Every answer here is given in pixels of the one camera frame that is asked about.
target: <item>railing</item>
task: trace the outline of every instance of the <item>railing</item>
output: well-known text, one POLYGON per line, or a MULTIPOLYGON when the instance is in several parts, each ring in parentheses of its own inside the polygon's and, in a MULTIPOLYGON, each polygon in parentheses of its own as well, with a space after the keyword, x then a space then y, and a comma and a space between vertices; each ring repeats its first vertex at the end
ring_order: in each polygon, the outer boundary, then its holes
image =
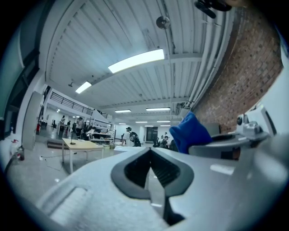
POLYGON ((81 106, 81 105, 79 105, 77 103, 74 103, 71 100, 66 99, 66 98, 56 94, 55 92, 52 92, 50 99, 52 99, 52 100, 54 100, 54 101, 56 101, 56 102, 58 102, 60 104, 63 104, 65 106, 67 106, 67 107, 70 107, 72 109, 75 109, 77 111, 80 111, 80 112, 83 112, 85 114, 88 114, 90 116, 93 113, 93 110, 91 110, 91 109, 89 109, 87 107, 81 106))

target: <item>red brick wall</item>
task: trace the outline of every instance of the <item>red brick wall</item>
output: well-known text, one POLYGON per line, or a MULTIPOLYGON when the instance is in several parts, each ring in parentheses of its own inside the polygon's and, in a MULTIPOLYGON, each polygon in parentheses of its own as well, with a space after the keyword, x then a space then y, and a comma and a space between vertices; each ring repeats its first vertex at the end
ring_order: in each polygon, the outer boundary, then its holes
POLYGON ((193 108, 202 123, 218 122, 221 132, 235 130, 237 116, 249 110, 280 71, 280 41, 273 26, 256 11, 242 9, 237 38, 212 84, 193 108))

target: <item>backpack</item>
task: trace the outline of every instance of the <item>backpack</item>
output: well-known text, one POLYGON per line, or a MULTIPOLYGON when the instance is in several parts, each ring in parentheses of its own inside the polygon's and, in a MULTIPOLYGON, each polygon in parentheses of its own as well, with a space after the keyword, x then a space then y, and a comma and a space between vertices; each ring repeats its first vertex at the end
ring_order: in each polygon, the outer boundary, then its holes
POLYGON ((130 140, 132 142, 134 142, 134 147, 141 147, 140 139, 139 139, 139 136, 137 135, 137 133, 130 132, 130 140))

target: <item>desk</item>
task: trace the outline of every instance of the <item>desk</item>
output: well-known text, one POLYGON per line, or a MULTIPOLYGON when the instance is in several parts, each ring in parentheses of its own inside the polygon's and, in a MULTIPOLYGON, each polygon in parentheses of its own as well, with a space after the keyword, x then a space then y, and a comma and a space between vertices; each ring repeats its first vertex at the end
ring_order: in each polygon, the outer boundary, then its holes
POLYGON ((103 158, 103 150, 104 146, 94 144, 90 141, 80 141, 77 139, 73 139, 72 142, 75 144, 70 144, 71 139, 65 139, 62 138, 62 163, 64 163, 64 144, 67 145, 69 151, 70 151, 70 173, 73 173, 73 166, 72 166, 72 158, 73 158, 73 152, 72 151, 81 151, 86 152, 86 160, 88 159, 88 151, 98 151, 101 150, 101 157, 103 158))
POLYGON ((66 129, 69 129, 69 128, 70 128, 69 125, 58 124, 58 125, 57 125, 57 130, 56 130, 56 131, 57 131, 57 134, 59 134, 60 126, 66 127, 66 129))

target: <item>cable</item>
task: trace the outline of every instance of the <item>cable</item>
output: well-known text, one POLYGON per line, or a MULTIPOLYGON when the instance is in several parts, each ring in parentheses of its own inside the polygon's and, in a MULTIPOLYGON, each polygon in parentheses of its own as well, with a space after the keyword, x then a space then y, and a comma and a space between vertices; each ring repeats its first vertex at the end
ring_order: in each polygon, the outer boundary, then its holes
POLYGON ((170 120, 172 121, 172 97, 173 97, 172 63, 171 63, 170 49, 169 49, 169 46, 168 46, 168 34, 167 34, 167 30, 166 29, 165 29, 165 33, 166 33, 166 42, 167 42, 167 49, 168 49, 168 62, 169 62, 169 65, 170 65, 170 77, 171 77, 170 120))

